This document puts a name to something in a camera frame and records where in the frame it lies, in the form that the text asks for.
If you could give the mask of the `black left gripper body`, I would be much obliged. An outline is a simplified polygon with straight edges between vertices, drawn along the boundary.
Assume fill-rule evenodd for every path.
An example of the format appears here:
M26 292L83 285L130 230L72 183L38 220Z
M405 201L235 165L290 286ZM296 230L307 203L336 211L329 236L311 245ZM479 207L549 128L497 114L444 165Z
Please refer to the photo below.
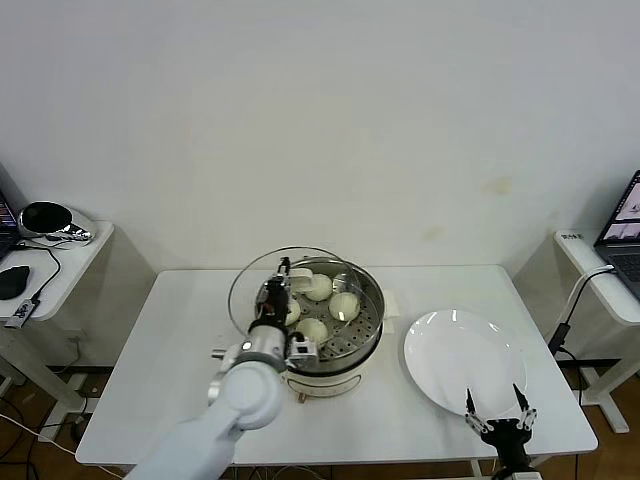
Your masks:
M284 325L289 314L289 286L283 277L272 277L258 294L258 324Z

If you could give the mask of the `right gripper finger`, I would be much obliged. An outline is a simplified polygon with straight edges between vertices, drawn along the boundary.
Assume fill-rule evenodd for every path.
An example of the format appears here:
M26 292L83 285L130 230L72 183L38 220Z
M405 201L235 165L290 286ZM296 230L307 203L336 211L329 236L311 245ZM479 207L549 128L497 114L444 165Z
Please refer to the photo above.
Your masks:
M520 419L516 424L516 428L519 430L531 430L537 418L537 410L530 406L525 394L515 383L513 383L512 386L521 410Z
M475 403L469 388L466 389L465 407L465 422L475 433L489 433L493 430L493 427L477 414Z

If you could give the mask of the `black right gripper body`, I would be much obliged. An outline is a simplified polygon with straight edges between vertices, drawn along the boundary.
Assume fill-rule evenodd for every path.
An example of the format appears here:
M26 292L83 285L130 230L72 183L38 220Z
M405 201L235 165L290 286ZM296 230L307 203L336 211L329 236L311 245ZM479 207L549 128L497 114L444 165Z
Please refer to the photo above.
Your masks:
M524 446L531 440L531 427L516 418L488 420L482 440L493 446L506 470L530 470Z

